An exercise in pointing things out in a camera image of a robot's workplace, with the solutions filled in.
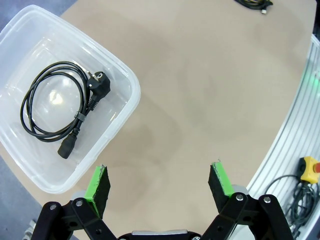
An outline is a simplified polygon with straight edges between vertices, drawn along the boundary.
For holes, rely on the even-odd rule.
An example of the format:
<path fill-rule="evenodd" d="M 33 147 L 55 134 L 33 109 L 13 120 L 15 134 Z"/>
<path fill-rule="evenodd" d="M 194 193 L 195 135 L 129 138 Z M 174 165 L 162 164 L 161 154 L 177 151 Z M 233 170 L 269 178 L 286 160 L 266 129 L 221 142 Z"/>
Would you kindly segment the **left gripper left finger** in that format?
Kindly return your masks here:
<path fill-rule="evenodd" d="M 103 221 L 110 187 L 107 167 L 96 167 L 83 197 L 65 205 L 56 201 L 43 205 L 32 239 L 69 240 L 75 231 L 84 230 L 91 240 L 116 240 Z"/>

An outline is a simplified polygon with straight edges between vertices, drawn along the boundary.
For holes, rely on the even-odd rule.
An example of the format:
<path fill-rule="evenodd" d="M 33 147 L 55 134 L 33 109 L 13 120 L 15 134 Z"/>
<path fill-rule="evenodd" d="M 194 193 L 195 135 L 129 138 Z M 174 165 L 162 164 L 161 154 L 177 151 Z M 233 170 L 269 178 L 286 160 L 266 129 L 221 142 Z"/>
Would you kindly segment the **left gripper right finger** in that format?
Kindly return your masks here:
<path fill-rule="evenodd" d="M 210 165 L 208 184 L 218 215 L 200 237 L 202 240 L 227 240 L 237 226 L 248 226 L 256 240 L 294 238 L 274 195 L 264 194 L 255 199 L 236 192 L 221 162 Z"/>

